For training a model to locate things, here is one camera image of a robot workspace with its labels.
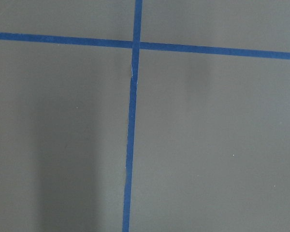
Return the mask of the blue tape line crosswise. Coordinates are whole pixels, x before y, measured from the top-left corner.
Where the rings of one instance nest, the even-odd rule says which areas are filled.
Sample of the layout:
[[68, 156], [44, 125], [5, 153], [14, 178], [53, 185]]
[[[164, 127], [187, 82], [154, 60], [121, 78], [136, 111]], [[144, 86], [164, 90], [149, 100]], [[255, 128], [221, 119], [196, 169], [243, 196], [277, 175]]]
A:
[[[0, 40], [51, 43], [51, 44], [72, 44], [72, 45], [88, 45], [101, 47], [115, 48], [132, 48], [132, 41], [66, 37], [53, 35], [37, 35], [37, 34], [22, 34], [0, 32]], [[227, 56], [255, 57], [255, 58], [273, 58], [290, 60], [290, 52], [263, 51], [251, 49], [209, 47], [209, 46], [194, 46], [182, 44], [168, 43], [148, 43], [140, 42], [142, 50], [157, 50], [157, 51], [172, 51], [172, 52], [187, 52], [200, 54], [215, 54]]]

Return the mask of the blue tape line lengthwise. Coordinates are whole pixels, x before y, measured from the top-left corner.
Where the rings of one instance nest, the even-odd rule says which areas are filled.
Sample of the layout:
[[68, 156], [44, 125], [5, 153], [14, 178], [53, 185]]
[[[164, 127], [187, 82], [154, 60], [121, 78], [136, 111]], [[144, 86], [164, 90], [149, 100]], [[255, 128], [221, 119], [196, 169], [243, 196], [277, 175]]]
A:
[[133, 154], [134, 154], [134, 133], [135, 133], [135, 118], [136, 118], [136, 103], [137, 103], [137, 86], [138, 86], [138, 69], [139, 69], [139, 53], [141, 39], [141, 24], [142, 24], [142, 8], [141, 0], [135, 1], [134, 21], [133, 21], [133, 40], [131, 54], [131, 79], [130, 79], [130, 100], [128, 114], [128, 134], [127, 134], [127, 150], [126, 150], [126, 179], [124, 187], [123, 199], [123, 218], [122, 231], [130, 230], [130, 211], [131, 211], [131, 187], [132, 187], [132, 172], [133, 172]]

